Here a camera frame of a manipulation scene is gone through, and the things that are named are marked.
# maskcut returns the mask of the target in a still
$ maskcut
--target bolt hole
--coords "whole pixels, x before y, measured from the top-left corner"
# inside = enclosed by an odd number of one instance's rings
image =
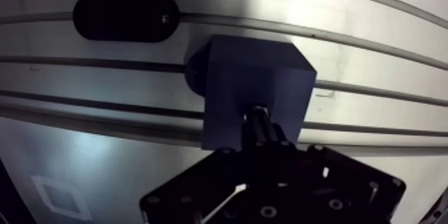
[[[328,206],[334,210],[340,211],[344,207],[344,203],[338,199],[332,199],[328,202]]]
[[[274,218],[277,215],[277,210],[272,206],[264,206],[260,209],[260,214],[264,218]]]

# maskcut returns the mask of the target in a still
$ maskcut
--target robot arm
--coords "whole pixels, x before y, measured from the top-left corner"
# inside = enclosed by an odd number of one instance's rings
[[[320,145],[298,150],[253,106],[242,151],[219,149],[140,200],[146,223],[389,223],[405,184]],[[230,197],[235,187],[246,190]]]

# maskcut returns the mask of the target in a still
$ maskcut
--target screw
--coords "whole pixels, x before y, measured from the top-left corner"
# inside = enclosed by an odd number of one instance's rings
[[[277,210],[273,206],[264,206],[260,209],[260,214],[264,218],[274,218],[277,215]]]
[[[224,148],[221,150],[221,152],[225,155],[228,155],[228,154],[230,154],[231,150],[229,148]]]
[[[399,179],[397,179],[397,178],[393,178],[392,182],[394,184],[396,184],[397,187],[399,187],[401,185],[401,181]]]
[[[193,199],[188,195],[181,198],[182,203],[190,203],[192,201],[193,201]]]
[[[378,183],[376,183],[376,182],[374,182],[374,181],[371,181],[371,182],[369,183],[369,186],[370,186],[371,188],[374,188],[374,189],[377,189],[377,188],[379,187]]]
[[[333,210],[340,211],[344,207],[344,203],[338,199],[331,199],[330,202],[328,202],[328,206],[330,206]]]
[[[162,15],[162,23],[166,24],[169,22],[169,16],[167,14]]]
[[[151,204],[156,204],[160,201],[160,199],[156,196],[150,196],[148,197],[148,202]]]
[[[224,212],[224,216],[228,219],[234,219],[237,216],[237,212],[235,212],[234,210],[228,209]]]

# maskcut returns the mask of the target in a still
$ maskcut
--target metal wall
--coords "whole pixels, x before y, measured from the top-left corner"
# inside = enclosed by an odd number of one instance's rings
[[[237,16],[310,27],[324,30],[316,36],[324,40],[313,39],[310,35],[299,37],[293,33],[184,21],[162,43],[116,43],[82,38],[67,18],[26,23],[22,19],[22,23],[18,23],[22,15],[70,12],[76,1],[0,0],[0,61],[2,57],[22,56],[184,64],[208,36],[222,33],[290,41],[310,60],[318,70],[318,79],[322,81],[387,89],[445,102],[448,100],[448,89],[444,88],[448,81],[446,69],[405,60],[403,54],[398,58],[384,54],[384,51],[380,53],[326,40],[332,37],[331,33],[340,33],[374,44],[392,46],[392,52],[401,49],[424,55],[441,61],[441,66],[444,66],[448,62],[448,30],[441,26],[443,22],[434,24],[434,21],[439,21],[437,18],[431,17],[433,19],[428,21],[426,15],[420,12],[419,16],[414,16],[372,0],[176,0],[182,12]],[[442,21],[448,19],[445,0],[400,1],[432,13]],[[400,2],[393,1],[392,5],[406,10]],[[0,90],[196,112],[203,110],[203,99],[188,89],[179,73],[0,63]],[[189,131],[200,131],[202,127],[200,119],[94,109],[7,96],[0,96],[0,103],[1,106],[45,109],[54,113],[150,123]],[[446,105],[428,105],[330,89],[314,90],[306,120],[445,133],[448,130]],[[34,184],[34,181],[42,181],[40,177],[56,180],[63,184],[61,188],[74,189],[82,195],[92,222],[132,223],[140,221],[136,198],[206,154],[192,147],[135,142],[10,119],[1,119],[0,131],[1,158],[32,214],[41,223],[80,221],[54,213],[43,204]],[[304,129],[299,141],[448,146],[446,136],[378,135],[315,129]],[[448,185],[448,170],[443,168],[447,159],[443,155],[360,158],[404,179],[408,184],[408,191],[393,220],[397,224],[417,223],[443,192]]]

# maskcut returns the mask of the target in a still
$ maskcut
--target reflective metal surface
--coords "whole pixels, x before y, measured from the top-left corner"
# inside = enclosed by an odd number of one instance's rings
[[[208,154],[193,147],[130,141],[8,119],[0,122],[8,129],[1,133],[0,155],[38,223],[79,223],[80,218],[43,204],[33,178],[43,178],[40,180],[49,186],[48,195],[52,188],[59,190],[53,192],[53,204],[61,202],[59,209],[83,216],[73,202],[70,207],[69,201],[77,197],[78,204],[87,206],[93,223],[142,223],[140,198]]]
[[[2,17],[57,13],[67,15],[77,0],[0,0]],[[401,0],[448,19],[445,0]],[[176,0],[185,13],[262,19],[320,29],[390,45],[448,62],[448,30],[368,0]],[[182,23],[158,44],[88,41],[72,22],[44,21],[0,25],[0,56],[86,57],[185,64],[216,33],[294,43],[318,70],[319,79],[410,93],[446,101],[448,74],[382,53],[282,33],[218,25]],[[0,90],[78,99],[202,111],[203,99],[180,74],[0,63]],[[200,131],[200,120],[117,112],[42,101],[0,97],[2,105],[77,114],[109,121],[132,121]],[[306,120],[372,127],[448,130],[446,107],[316,89]],[[138,134],[120,135],[136,138]],[[140,141],[163,142],[162,138]],[[345,145],[446,146],[446,137],[406,137],[305,129],[300,141]],[[188,140],[183,145],[192,145]],[[412,224],[424,216],[448,185],[444,153],[427,155],[369,152],[357,159],[400,177],[408,190],[393,224]],[[40,223],[141,223],[137,202],[207,153],[105,137],[11,119],[0,119],[0,156],[25,203]],[[42,185],[42,200],[34,181]],[[88,208],[82,211],[82,203]]]

